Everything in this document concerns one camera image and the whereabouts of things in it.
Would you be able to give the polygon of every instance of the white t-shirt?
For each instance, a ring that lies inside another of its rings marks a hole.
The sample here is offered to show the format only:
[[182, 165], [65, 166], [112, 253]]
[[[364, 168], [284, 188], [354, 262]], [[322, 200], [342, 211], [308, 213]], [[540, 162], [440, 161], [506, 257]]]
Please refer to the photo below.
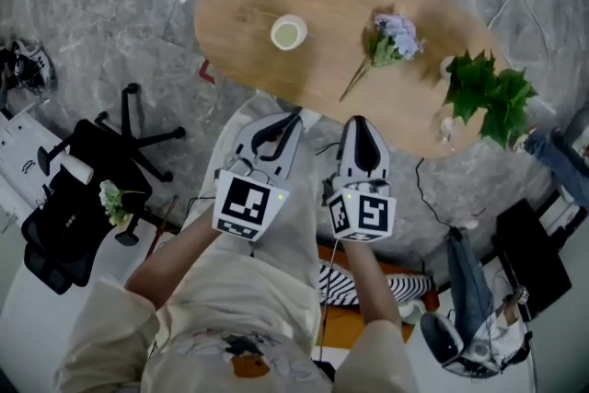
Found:
[[[157, 314], [99, 281], [57, 375], [61, 393], [405, 393], [417, 385], [399, 329], [370, 323], [335, 376], [311, 362], [312, 288], [254, 258], [210, 251]], [[158, 347], [148, 358], [153, 340]]]
[[475, 334], [465, 357], [495, 370], [519, 351], [524, 338], [525, 327], [521, 320], [509, 326], [503, 312], [498, 317], [493, 313]]

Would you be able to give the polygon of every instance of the purple flower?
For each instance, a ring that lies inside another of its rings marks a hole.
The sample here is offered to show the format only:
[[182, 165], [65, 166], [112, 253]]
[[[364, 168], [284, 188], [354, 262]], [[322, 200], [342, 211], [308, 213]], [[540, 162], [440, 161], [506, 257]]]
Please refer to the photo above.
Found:
[[381, 34], [392, 38], [398, 53], [404, 59], [413, 59], [417, 52], [423, 52], [423, 43], [417, 40], [415, 25], [405, 16], [401, 14], [377, 15], [375, 24]]

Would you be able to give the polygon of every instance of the gray marble floor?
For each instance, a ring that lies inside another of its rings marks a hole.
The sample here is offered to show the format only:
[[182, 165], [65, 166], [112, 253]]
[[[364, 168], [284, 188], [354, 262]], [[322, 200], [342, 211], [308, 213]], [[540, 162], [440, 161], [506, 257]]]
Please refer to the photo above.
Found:
[[[456, 0], [485, 23], [504, 1]], [[193, 6], [194, 0], [0, 0], [0, 36], [38, 37], [54, 62], [58, 87], [38, 112], [47, 126], [67, 133], [79, 119], [102, 110], [116, 117], [121, 90], [138, 82], [144, 112], [142, 126], [136, 123], [138, 133], [179, 125], [188, 130], [184, 141], [146, 150], [157, 165], [176, 175], [172, 184], [153, 182], [151, 204], [162, 213], [177, 194], [177, 222], [188, 199], [198, 193], [224, 123], [254, 93], [215, 71], [214, 85], [198, 77], [204, 58], [193, 34]], [[587, 99], [588, 8], [586, 0], [512, 0], [492, 26], [514, 66], [527, 69], [539, 93], [530, 115], [542, 126], [564, 126]], [[10, 105], [18, 110], [30, 100], [26, 93], [14, 93]], [[311, 135], [320, 147], [337, 141], [340, 132], [338, 123], [322, 120]], [[409, 265], [419, 267], [423, 258], [444, 279], [445, 229], [420, 201], [414, 170], [418, 159], [393, 147], [391, 157], [397, 222], [394, 236], [376, 247]], [[321, 156], [325, 175], [332, 158], [330, 151]], [[552, 188], [549, 172], [531, 157], [487, 142], [425, 162], [421, 173], [425, 196], [442, 218], [457, 224], [480, 214], [479, 228], [470, 233], [480, 255], [491, 247], [497, 214], [524, 197], [538, 205]], [[329, 232], [321, 210], [319, 219], [320, 232]]]

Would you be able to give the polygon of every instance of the black and white striped cloth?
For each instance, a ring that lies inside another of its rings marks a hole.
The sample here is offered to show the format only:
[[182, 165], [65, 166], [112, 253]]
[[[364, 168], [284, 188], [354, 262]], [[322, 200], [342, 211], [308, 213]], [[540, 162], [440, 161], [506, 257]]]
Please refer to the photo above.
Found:
[[[325, 301], [325, 291], [328, 286], [329, 265], [323, 262], [319, 275], [319, 288], [321, 290], [321, 303]], [[334, 265], [330, 276], [328, 305], [330, 306], [357, 306], [358, 297], [349, 273]], [[432, 287], [432, 279], [427, 275], [409, 275], [398, 273], [387, 275], [388, 286], [398, 303], [420, 298], [429, 292]]]

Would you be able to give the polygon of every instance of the wooden table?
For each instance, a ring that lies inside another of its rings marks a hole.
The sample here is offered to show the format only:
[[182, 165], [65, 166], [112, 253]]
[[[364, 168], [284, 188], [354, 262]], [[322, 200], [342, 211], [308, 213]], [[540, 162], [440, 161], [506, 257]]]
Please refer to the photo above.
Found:
[[[339, 102], [364, 57], [364, 27], [375, 11], [391, 6], [415, 22], [424, 54], [372, 69]], [[270, 40], [272, 24], [284, 14], [296, 14], [308, 25], [307, 39], [290, 52]], [[474, 54], [493, 50], [502, 58], [497, 40], [456, 0], [197, 0], [194, 26], [205, 55], [228, 77], [337, 121], [364, 115], [390, 144], [423, 157], [452, 154], [439, 131], [441, 119], [451, 114], [442, 108], [447, 90], [439, 78], [442, 59], [466, 48]], [[478, 139], [482, 119], [479, 111], [462, 126], [453, 142], [456, 151]]]

